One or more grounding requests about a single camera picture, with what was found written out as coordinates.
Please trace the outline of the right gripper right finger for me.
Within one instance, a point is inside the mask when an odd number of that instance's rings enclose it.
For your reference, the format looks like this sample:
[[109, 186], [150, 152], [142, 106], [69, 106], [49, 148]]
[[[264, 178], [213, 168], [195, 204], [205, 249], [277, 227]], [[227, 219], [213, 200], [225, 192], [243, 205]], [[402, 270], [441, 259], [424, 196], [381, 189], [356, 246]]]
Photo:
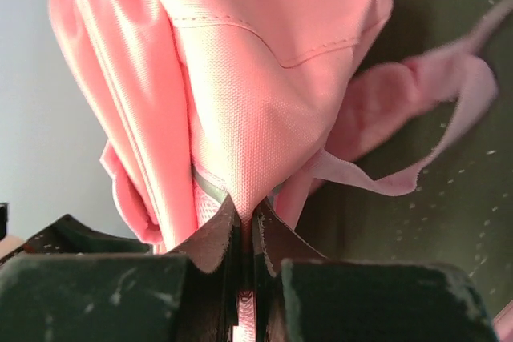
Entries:
[[268, 201], [252, 219], [259, 341], [496, 341], [468, 276], [448, 264], [325, 258]]

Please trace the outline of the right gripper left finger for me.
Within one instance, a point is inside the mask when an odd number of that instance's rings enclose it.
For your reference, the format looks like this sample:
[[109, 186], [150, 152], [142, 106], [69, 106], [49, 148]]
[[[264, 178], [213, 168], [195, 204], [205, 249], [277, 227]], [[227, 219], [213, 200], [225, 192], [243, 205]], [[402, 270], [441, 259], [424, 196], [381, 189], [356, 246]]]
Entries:
[[230, 198], [163, 255], [65, 215], [2, 258], [1, 338], [230, 341], [239, 232]]

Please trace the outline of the pink student backpack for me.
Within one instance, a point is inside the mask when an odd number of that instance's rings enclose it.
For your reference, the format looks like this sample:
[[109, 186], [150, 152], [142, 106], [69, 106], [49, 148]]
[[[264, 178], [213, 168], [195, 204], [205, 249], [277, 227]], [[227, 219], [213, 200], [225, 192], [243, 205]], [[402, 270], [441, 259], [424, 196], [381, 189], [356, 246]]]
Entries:
[[478, 50], [511, 12], [399, 63], [358, 67], [393, 0], [50, 0], [65, 59], [107, 134], [119, 213], [158, 253], [231, 197], [243, 232], [273, 196], [290, 227], [318, 180], [388, 196], [490, 106]]

